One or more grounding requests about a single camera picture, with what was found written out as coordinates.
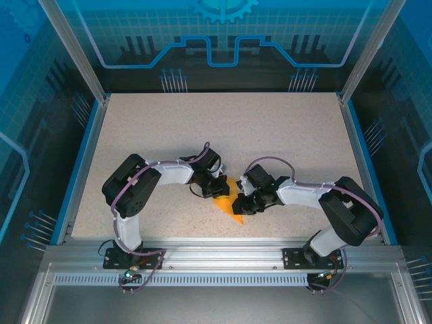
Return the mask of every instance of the black mounting plate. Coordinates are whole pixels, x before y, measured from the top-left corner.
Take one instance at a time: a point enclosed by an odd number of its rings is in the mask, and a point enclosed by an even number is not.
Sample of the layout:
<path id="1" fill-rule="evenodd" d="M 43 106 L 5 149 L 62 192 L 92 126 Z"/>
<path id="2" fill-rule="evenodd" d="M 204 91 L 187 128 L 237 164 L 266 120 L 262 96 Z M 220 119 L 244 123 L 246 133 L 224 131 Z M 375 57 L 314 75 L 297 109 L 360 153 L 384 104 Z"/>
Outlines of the black mounting plate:
<path id="1" fill-rule="evenodd" d="M 144 248 L 140 252 L 142 253 L 148 253 L 153 252 L 156 250 L 160 250 L 160 248 Z M 158 258 L 160 257 L 160 254 L 155 254 L 151 256 L 143 256 L 139 262 L 142 262 L 140 264 L 140 269 L 150 269 L 153 270 L 156 266 Z M 162 268 L 163 261 L 161 264 L 157 267 L 158 269 Z M 103 261 L 103 268 L 104 269 L 123 269 L 127 270 L 131 266 L 136 264 L 131 264 L 130 261 L 126 260 L 124 258 L 124 252 L 120 251 L 118 248 L 108 248 L 105 251 L 105 258 Z"/>
<path id="2" fill-rule="evenodd" d="M 303 248 L 283 248 L 282 249 L 282 260 L 283 268 L 285 270 L 333 270 L 335 265 L 329 260 L 329 257 L 335 257 L 337 262 L 337 269 L 344 268 L 344 262 L 340 250 L 333 251 L 328 256 L 319 258 L 317 260 L 317 266 L 312 266 L 305 258 Z"/>

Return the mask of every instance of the vented metal strip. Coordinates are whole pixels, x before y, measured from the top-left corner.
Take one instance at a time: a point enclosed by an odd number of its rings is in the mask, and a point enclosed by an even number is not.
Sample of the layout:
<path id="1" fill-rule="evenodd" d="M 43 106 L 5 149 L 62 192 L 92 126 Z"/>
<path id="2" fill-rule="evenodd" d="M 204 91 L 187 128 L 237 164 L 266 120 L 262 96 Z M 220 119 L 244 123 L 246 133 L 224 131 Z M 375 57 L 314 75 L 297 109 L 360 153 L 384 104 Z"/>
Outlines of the vented metal strip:
<path id="1" fill-rule="evenodd" d="M 56 286 L 117 286 L 123 275 L 118 273 L 60 273 L 55 277 Z M 139 286 L 148 276 L 126 286 Z M 200 286 L 200 287 L 275 287 L 307 286 L 306 274 L 290 273 L 158 273 L 149 286 Z"/>

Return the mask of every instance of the gear icon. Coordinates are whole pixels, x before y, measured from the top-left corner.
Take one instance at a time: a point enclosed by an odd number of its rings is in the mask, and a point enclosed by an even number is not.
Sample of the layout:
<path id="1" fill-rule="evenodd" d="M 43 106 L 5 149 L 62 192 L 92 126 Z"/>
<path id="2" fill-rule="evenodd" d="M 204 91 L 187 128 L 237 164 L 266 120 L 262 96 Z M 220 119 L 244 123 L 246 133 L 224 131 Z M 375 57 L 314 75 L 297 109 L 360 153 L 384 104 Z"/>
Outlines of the gear icon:
<path id="1" fill-rule="evenodd" d="M 2 7 L 9 10 L 9 14 L 17 25 L 30 34 L 38 25 L 39 10 L 37 0 L 2 0 Z"/>
<path id="2" fill-rule="evenodd" d="M 258 0 L 191 0 L 190 4 L 196 14 L 202 14 L 202 18 L 210 18 L 211 22 L 219 20 L 224 24 L 227 20 L 243 19 L 243 14 L 252 12 L 251 7 L 258 5 Z"/>

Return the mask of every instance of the speckled tabletop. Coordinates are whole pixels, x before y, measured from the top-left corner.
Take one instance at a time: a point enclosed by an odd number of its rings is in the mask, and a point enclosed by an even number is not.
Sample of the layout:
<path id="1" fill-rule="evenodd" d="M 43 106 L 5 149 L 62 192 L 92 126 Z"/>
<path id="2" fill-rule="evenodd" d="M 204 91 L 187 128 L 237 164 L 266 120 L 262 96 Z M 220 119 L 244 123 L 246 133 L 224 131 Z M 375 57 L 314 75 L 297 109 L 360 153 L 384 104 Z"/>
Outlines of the speckled tabletop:
<path id="1" fill-rule="evenodd" d="M 296 167 L 297 180 L 350 176 L 361 184 L 334 93 L 113 94 L 72 237 L 113 237 L 101 188 L 127 156 L 177 159 L 198 154 L 206 141 L 235 178 L 253 159 L 275 155 Z M 261 165 L 274 178 L 291 174 L 278 161 Z M 328 225 L 321 210 L 301 206 L 276 206 L 243 219 L 240 225 L 185 185 L 166 185 L 155 189 L 141 211 L 140 233 L 143 238 L 308 238 Z"/>

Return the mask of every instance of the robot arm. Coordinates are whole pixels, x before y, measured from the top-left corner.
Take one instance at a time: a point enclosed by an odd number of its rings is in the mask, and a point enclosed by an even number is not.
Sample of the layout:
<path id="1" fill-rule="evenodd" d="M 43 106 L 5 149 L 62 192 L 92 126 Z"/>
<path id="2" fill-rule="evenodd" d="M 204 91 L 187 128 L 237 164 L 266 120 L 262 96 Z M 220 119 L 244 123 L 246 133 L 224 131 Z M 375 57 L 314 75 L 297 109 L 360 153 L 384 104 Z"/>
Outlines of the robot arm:
<path id="1" fill-rule="evenodd" d="M 177 161 L 191 161 L 192 158 L 180 158 Z M 102 187 L 102 193 L 105 195 L 107 204 L 111 205 L 131 178 L 152 162 L 144 160 L 138 154 L 130 155 Z M 191 164 L 160 164 L 146 170 L 116 204 L 120 240 L 130 250 L 140 248 L 142 240 L 138 225 L 139 212 L 144 208 L 157 186 L 164 184 L 198 184 L 204 198 L 216 198 L 230 193 L 226 178 L 222 174 L 224 170 L 225 166 L 221 163 L 221 157 L 211 149 L 208 149 L 202 159 Z"/>
<path id="2" fill-rule="evenodd" d="M 377 226 L 375 216 L 362 203 L 333 188 L 355 194 L 383 218 L 378 205 L 348 177 L 317 186 L 289 177 L 274 180 L 260 165 L 255 165 L 240 178 L 238 187 L 242 193 L 233 203 L 234 214 L 253 215 L 274 205 L 302 205 L 324 211 L 331 225 L 316 233 L 304 246 L 304 257 L 312 265 L 346 245 L 359 246 Z"/>

